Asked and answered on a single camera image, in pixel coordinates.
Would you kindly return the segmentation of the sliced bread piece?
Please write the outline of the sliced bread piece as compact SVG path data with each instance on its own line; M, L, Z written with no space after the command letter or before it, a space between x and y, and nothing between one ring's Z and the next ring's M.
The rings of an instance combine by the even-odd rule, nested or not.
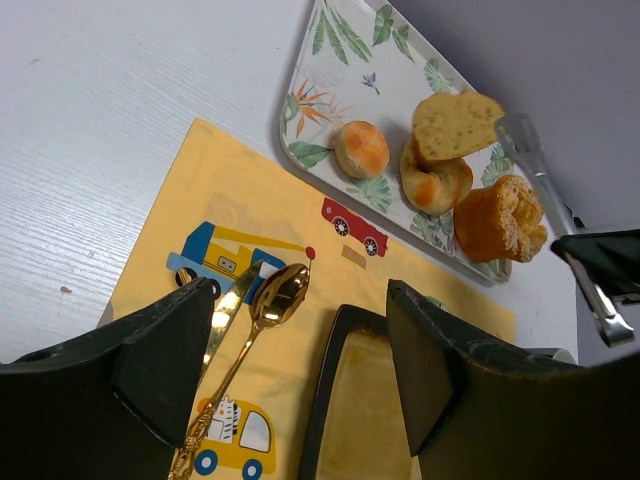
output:
M431 95L413 113L413 153L432 163L478 152L497 142L494 124L504 116L496 100L475 91Z

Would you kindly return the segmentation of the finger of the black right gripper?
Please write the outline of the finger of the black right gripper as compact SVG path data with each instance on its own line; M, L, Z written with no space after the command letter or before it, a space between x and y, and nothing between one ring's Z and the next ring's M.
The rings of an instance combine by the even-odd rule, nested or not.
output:
M551 244L586 269L592 281L616 301L639 302L639 230L565 235Z

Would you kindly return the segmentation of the metal tongs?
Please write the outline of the metal tongs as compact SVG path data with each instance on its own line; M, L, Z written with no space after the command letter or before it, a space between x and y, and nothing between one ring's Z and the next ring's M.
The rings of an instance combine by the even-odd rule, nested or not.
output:
M494 130L505 154L526 174L554 235L562 238L577 234L569 210L554 187L540 139L529 116L522 113L507 114L495 122ZM611 297L590 277L587 269L568 253L562 253L560 258L574 274L604 343L615 347L633 341L634 329L618 312Z

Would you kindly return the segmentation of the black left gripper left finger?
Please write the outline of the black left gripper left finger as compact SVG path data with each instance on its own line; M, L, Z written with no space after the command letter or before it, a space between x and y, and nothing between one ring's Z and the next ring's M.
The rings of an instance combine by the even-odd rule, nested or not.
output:
M4 479L165 479L186 436L214 293L197 279L1 367Z

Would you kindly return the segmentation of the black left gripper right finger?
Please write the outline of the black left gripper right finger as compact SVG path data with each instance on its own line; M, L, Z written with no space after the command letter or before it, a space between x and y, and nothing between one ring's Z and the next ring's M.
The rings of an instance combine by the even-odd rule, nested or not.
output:
M406 283L386 318L410 453L426 479L635 479L639 358L581 367L507 343Z

